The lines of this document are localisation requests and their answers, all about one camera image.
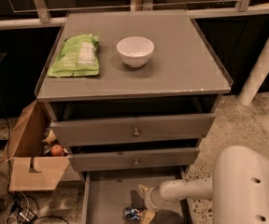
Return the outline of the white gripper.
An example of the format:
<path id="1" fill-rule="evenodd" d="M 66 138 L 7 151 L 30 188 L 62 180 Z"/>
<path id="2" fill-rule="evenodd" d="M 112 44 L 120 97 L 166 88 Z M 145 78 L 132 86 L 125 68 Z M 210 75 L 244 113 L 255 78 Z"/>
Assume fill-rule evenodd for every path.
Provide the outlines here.
<path id="1" fill-rule="evenodd" d="M 155 212 L 163 208 L 164 201 L 160 195 L 159 188 L 150 188 L 139 184 L 138 189 L 140 193 L 144 195 L 144 203 L 148 209 L 143 211 L 143 216 L 140 220 L 140 224 L 150 224 L 152 219 L 155 218 Z"/>

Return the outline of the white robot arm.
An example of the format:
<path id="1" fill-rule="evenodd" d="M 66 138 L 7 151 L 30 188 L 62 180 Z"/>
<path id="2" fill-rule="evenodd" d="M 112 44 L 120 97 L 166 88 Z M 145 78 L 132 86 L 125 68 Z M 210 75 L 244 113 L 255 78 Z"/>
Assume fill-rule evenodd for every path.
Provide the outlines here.
<path id="1" fill-rule="evenodd" d="M 212 177 L 165 180 L 141 190 L 145 222 L 167 205 L 193 198 L 213 201 L 214 224 L 269 224 L 269 160 L 248 147 L 224 148 Z"/>

